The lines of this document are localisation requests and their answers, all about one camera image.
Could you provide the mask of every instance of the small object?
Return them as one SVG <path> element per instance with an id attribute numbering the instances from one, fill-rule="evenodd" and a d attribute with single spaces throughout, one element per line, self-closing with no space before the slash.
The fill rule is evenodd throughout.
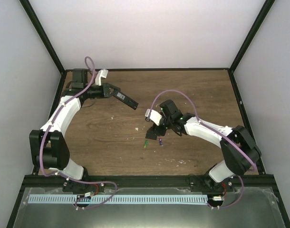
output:
<path id="1" fill-rule="evenodd" d="M 148 144 L 148 140 L 145 140 L 144 148 L 146 148 L 147 144 Z"/>
<path id="2" fill-rule="evenodd" d="M 90 191 L 90 192 L 85 193 L 85 197 L 93 197 L 93 196 L 95 196 L 94 191 Z"/>
<path id="3" fill-rule="evenodd" d="M 224 197 L 223 196 L 213 196 L 213 201 L 223 201 Z"/>

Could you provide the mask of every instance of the red wire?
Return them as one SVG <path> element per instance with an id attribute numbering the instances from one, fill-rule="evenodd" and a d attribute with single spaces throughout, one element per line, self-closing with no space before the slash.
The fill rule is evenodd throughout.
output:
<path id="1" fill-rule="evenodd" d="M 97 184 L 93 184 L 93 185 L 95 185 L 96 188 L 97 188 L 97 190 L 96 190 L 96 192 L 95 192 L 95 195 L 97 195 L 97 194 L 98 194 L 98 190 L 99 190 L 98 185 L 97 185 Z"/>
<path id="2" fill-rule="evenodd" d="M 225 186 L 224 183 L 222 183 L 221 185 L 222 185 L 222 187 L 224 188 L 224 198 L 225 198 L 225 194 L 226 194 L 226 186 Z"/>

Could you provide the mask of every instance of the black plastic housing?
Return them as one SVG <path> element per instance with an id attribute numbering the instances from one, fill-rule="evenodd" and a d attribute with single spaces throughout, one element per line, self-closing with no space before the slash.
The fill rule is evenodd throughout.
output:
<path id="1" fill-rule="evenodd" d="M 33 130 L 29 135 L 33 165 L 39 166 L 39 150 L 43 131 Z M 61 132 L 49 132 L 43 149 L 44 168 L 63 170 L 69 163 L 70 153 Z"/>

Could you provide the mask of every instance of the robotic arm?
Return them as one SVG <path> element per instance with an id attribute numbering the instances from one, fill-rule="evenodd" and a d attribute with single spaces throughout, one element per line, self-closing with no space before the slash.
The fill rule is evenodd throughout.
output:
<path id="1" fill-rule="evenodd" d="M 172 129 L 179 136 L 186 134 L 200 137 L 221 148 L 224 160 L 211 167 L 204 175 L 204 182 L 208 187 L 213 189 L 224 179 L 233 175 L 242 176 L 251 167 L 251 164 L 230 143 L 201 125 L 194 114 L 182 114 L 172 100 L 161 103 L 160 107 L 160 113 L 152 110 L 149 115 L 150 109 L 146 111 L 146 120 L 154 122 L 146 133 L 147 139 L 156 140 L 158 136 L 164 136 L 168 129 Z M 244 127 L 231 128 L 204 120 L 200 121 L 233 140 L 253 162 L 261 157 L 261 151 Z"/>
<path id="2" fill-rule="evenodd" d="M 71 88 L 65 89 L 60 99 L 59 106 L 53 115 L 40 130 L 33 130 L 29 135 L 32 162 L 35 166 L 39 167 L 39 150 L 42 137 L 51 126 L 43 149 L 44 168 L 63 173 L 64 175 L 76 180 L 86 178 L 87 170 L 70 159 L 69 149 L 64 137 L 71 120 L 78 110 L 80 110 L 84 101 L 89 98 L 100 99 L 113 96 L 134 110 L 138 106 L 138 103 L 123 94 L 119 87 L 109 83 L 101 83 L 101 77 L 106 78 L 107 70 L 99 71 L 94 85 L 92 85 L 85 93 L 79 97 L 73 98 L 64 105 L 67 100 L 74 97 L 74 95 L 81 92 L 87 86 L 87 73 L 87 69 L 73 70 Z"/>

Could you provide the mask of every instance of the purple object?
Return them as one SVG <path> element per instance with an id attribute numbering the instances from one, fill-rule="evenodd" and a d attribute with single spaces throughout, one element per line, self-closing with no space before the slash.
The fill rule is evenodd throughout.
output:
<path id="1" fill-rule="evenodd" d="M 204 124 L 202 121 L 200 121 L 200 117 L 198 116 L 198 113 L 197 113 L 197 110 L 196 110 L 196 107 L 194 106 L 192 100 L 187 96 L 185 95 L 184 93 L 182 93 L 181 91 L 178 91 L 178 90 L 175 90 L 175 89 L 167 89 L 167 90 L 164 90 L 163 92 L 160 92 L 154 99 L 153 103 L 151 104 L 151 107 L 150 107 L 150 110 L 149 110 L 149 114 L 148 114 L 148 119 L 150 117 L 150 114 L 151 114 L 151 110 L 153 109 L 154 107 L 154 104 L 155 104 L 155 101 L 159 98 L 159 96 L 161 96 L 162 94 L 166 93 L 166 92 L 177 92 L 177 93 L 180 93 L 181 95 L 183 95 L 192 105 L 193 107 L 193 111 L 194 111 L 194 114 L 197 118 L 197 120 L 199 121 L 199 123 L 201 125 L 203 125 L 204 127 L 206 127 L 207 129 L 210 129 L 211 131 L 215 132 L 216 134 L 220 135 L 222 138 L 224 138 L 229 144 L 231 144 L 243 157 L 245 157 L 245 159 L 252 165 L 253 167 L 253 170 L 254 171 L 257 171 L 257 166 L 256 164 L 236 145 L 236 143 L 234 143 L 230 138 L 228 138 L 226 135 L 220 133 L 219 131 L 211 128 L 210 126 Z"/>

